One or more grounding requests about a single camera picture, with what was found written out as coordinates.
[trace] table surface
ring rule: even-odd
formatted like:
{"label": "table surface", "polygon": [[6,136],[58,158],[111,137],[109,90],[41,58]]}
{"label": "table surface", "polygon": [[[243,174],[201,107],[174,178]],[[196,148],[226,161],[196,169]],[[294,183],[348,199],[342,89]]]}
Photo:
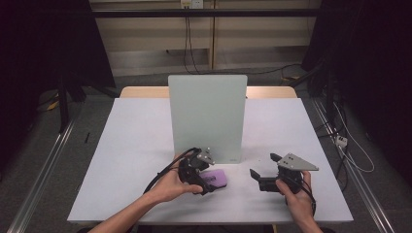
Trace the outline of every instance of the table surface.
{"label": "table surface", "polygon": [[[248,98],[297,98],[290,86],[248,86]],[[127,86],[120,98],[169,98],[169,86]]]}
{"label": "table surface", "polygon": [[[136,88],[142,87],[127,87],[115,101],[69,221],[106,219],[140,196],[155,174],[172,160],[169,101],[132,94],[131,89]],[[163,96],[167,92],[167,86],[152,88],[163,91]],[[288,88],[262,89],[291,92]],[[252,168],[263,177],[276,176],[277,166],[270,160],[270,152],[292,152],[320,167],[320,171],[312,172],[317,221],[353,220],[301,100],[295,98],[294,91],[291,98],[252,99],[264,98],[265,94],[258,90],[259,87],[248,87],[241,163],[218,164],[208,169],[224,169],[227,187],[204,196],[185,194],[158,205],[142,217],[140,224],[291,222],[284,197],[260,192],[249,174]]]}

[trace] cable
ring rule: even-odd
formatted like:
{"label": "cable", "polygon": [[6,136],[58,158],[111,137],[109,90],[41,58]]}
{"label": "cable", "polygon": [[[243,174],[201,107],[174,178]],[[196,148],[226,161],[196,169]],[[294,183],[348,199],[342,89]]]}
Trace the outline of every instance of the cable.
{"label": "cable", "polygon": [[143,193],[146,193],[146,192],[150,191],[152,189],[152,187],[155,185],[155,183],[157,183],[157,181],[161,177],[163,177],[166,173],[168,173],[170,170],[172,170],[173,168],[171,169],[171,167],[173,166],[173,164],[175,164],[177,161],[179,161],[180,159],[185,157],[189,152],[197,151],[197,150],[199,150],[199,149],[192,148],[192,149],[186,150],[181,155],[179,155],[177,158],[175,158],[169,165],[167,165],[163,170],[161,170],[161,172],[157,173],[157,176],[155,176],[154,179],[149,183],[149,185],[146,187],[146,189]]}
{"label": "cable", "polygon": [[[186,63],[186,56],[187,56],[187,50],[188,50],[188,41],[189,41],[189,52],[190,52],[190,56],[191,56],[191,61],[193,62],[194,70],[196,71],[196,73],[191,72],[188,69],[188,65]],[[282,77],[283,77],[283,70],[284,69],[286,69],[288,67],[292,67],[292,66],[300,66],[301,64],[294,63],[294,64],[290,64],[290,65],[285,65],[281,68],[277,68],[277,69],[274,69],[274,70],[263,71],[263,72],[255,72],[255,73],[236,72],[236,71],[211,71],[211,72],[200,73],[200,71],[197,69],[196,63],[194,62],[193,49],[192,49],[192,45],[191,45],[190,19],[188,17],[186,17],[186,40],[185,40],[185,52],[184,52],[184,65],[185,65],[186,71],[191,75],[211,75],[211,74],[264,75],[264,74],[270,74],[270,73],[274,73],[274,72],[277,72],[277,71],[281,71],[282,72]]]}
{"label": "cable", "polygon": [[[189,48],[190,48],[191,61],[193,62],[194,70],[196,71],[197,74],[192,73],[191,71],[189,71],[188,66],[186,64],[186,51],[188,50],[188,39],[189,39]],[[188,17],[186,17],[186,41],[185,41],[184,62],[185,62],[185,69],[189,74],[191,74],[191,75],[200,75],[199,71],[197,70],[196,63],[194,62],[193,49],[191,47],[190,20],[189,20]]]}
{"label": "cable", "polygon": [[49,103],[51,100],[53,100],[54,98],[57,97],[57,94],[58,94],[58,91],[57,91],[55,94],[53,94],[50,98],[48,98],[47,100],[45,100],[45,101],[43,101],[42,103],[38,104],[37,107],[40,107],[40,106],[42,106],[42,105],[44,105],[44,104]]}
{"label": "cable", "polygon": [[341,113],[340,113],[340,111],[339,111],[339,108],[336,106],[335,103],[333,103],[333,105],[334,105],[334,107],[336,108],[337,113],[339,114],[340,118],[342,119],[342,123],[343,123],[343,126],[344,126],[345,129],[346,129],[346,132],[347,132],[348,135],[351,137],[351,139],[355,142],[355,144],[363,151],[364,155],[366,155],[367,159],[370,161],[370,164],[372,165],[372,169],[370,169],[370,170],[362,169],[361,167],[359,167],[359,166],[355,163],[355,161],[354,161],[352,158],[349,157],[349,156],[352,157],[352,155],[351,155],[349,152],[344,152],[343,149],[342,149],[340,146],[338,146],[338,147],[342,150],[343,155],[348,159],[348,161],[349,161],[352,165],[354,165],[358,170],[363,171],[363,172],[365,172],[365,173],[371,173],[371,172],[373,172],[373,171],[375,170],[375,164],[373,163],[372,159],[371,159],[370,156],[367,154],[367,152],[363,149],[363,147],[361,147],[361,145],[357,142],[357,140],[355,140],[355,138],[354,138],[354,137],[352,136],[352,134],[349,132],[349,129],[348,129],[348,127],[346,126],[346,123],[344,122],[344,118],[343,118],[343,116],[341,115]]}

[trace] black cable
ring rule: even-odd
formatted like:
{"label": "black cable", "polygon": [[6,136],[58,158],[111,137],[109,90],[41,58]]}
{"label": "black cable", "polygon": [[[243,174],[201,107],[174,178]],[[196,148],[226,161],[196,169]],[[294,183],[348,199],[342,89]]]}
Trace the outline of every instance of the black cable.
{"label": "black cable", "polygon": [[49,103],[51,100],[53,100],[57,96],[57,94],[58,94],[58,91],[55,94],[53,94],[50,98],[48,98],[47,100],[45,100],[42,103],[38,104],[37,107],[40,107],[44,104]]}
{"label": "black cable", "polygon": [[[212,75],[212,74],[264,75],[264,74],[270,74],[270,73],[277,72],[277,71],[281,71],[282,75],[283,75],[283,70],[285,68],[288,68],[288,67],[291,67],[291,66],[297,66],[297,65],[300,66],[301,65],[301,64],[298,64],[298,63],[294,63],[294,64],[286,65],[286,66],[283,66],[281,68],[277,68],[277,69],[274,69],[274,70],[263,71],[263,72],[255,72],[255,73],[236,72],[236,71],[211,71],[211,72],[200,73],[200,71],[197,69],[196,63],[194,62],[190,31],[191,31],[191,29],[190,29],[190,19],[188,17],[186,17],[186,40],[185,40],[185,51],[184,51],[184,65],[185,65],[186,71],[191,75]],[[188,41],[189,41],[189,51],[190,51],[191,61],[193,62],[194,70],[196,71],[196,73],[191,72],[188,69],[188,65],[186,63],[186,54],[187,54],[187,50],[188,50]]]}
{"label": "black cable", "polygon": [[193,49],[191,47],[191,29],[190,29],[190,20],[187,17],[187,29],[189,33],[189,47],[190,47],[190,56],[191,56],[191,61],[193,62],[194,70],[196,70],[197,74],[200,75],[199,71],[197,70],[196,63],[194,62],[194,57],[193,57]]}
{"label": "black cable", "polygon": [[188,20],[189,20],[189,19],[186,17],[186,39],[185,39],[185,53],[184,53],[184,56],[183,56],[183,62],[184,62],[184,65],[185,65],[185,69],[186,69],[186,71],[187,71],[189,74],[191,74],[191,75],[197,75],[197,74],[194,74],[194,73],[192,73],[191,71],[189,71],[188,65],[186,64],[186,51],[188,50],[188,37],[189,37]]}
{"label": "black cable", "polygon": [[181,155],[179,155],[177,158],[175,158],[169,165],[167,165],[163,170],[161,170],[161,172],[157,173],[157,176],[155,176],[154,179],[149,183],[149,185],[146,187],[146,189],[143,193],[146,193],[146,192],[150,191],[152,189],[152,187],[155,185],[155,183],[157,183],[157,181],[161,177],[163,177],[166,173],[168,173],[171,170],[170,168],[173,166],[173,164],[175,164],[177,161],[179,161],[180,159],[185,157],[189,152],[197,151],[197,150],[199,150],[199,149],[192,148],[192,149],[186,150]]}

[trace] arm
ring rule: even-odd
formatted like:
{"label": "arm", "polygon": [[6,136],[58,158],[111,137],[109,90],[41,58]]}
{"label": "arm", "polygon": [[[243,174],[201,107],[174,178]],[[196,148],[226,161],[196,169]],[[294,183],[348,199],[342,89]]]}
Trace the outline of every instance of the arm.
{"label": "arm", "polygon": [[[311,175],[309,172],[303,171],[303,180],[306,182],[304,185],[307,189],[310,189]],[[316,221],[312,216],[312,200],[304,191],[299,191],[293,194],[288,185],[278,179],[276,185],[281,190],[281,193],[285,195],[288,201],[288,207],[291,211],[293,221],[299,226],[300,230],[304,233],[322,232]]]}
{"label": "arm", "polygon": [[177,169],[166,173],[147,193],[126,208],[109,217],[90,232],[125,232],[155,205],[168,202],[187,192],[202,192],[198,185],[188,185],[180,181]]}

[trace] hand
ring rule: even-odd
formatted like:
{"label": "hand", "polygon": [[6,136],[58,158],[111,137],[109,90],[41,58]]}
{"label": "hand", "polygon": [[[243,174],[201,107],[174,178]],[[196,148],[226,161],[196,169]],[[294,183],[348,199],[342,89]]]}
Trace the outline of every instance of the hand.
{"label": "hand", "polygon": [[[303,186],[311,189],[311,175],[307,171],[302,171]],[[288,185],[281,179],[276,180],[276,185],[279,187],[282,195],[285,195],[288,201],[288,207],[291,211],[294,222],[300,227],[303,232],[317,232],[319,227],[313,219],[312,200],[306,192],[300,190],[293,194]]]}
{"label": "hand", "polygon": [[148,194],[154,196],[157,202],[168,202],[187,192],[198,193],[203,191],[203,188],[199,185],[182,183],[180,181],[178,174],[179,162],[176,162],[172,169],[160,178],[156,185],[148,192]]}

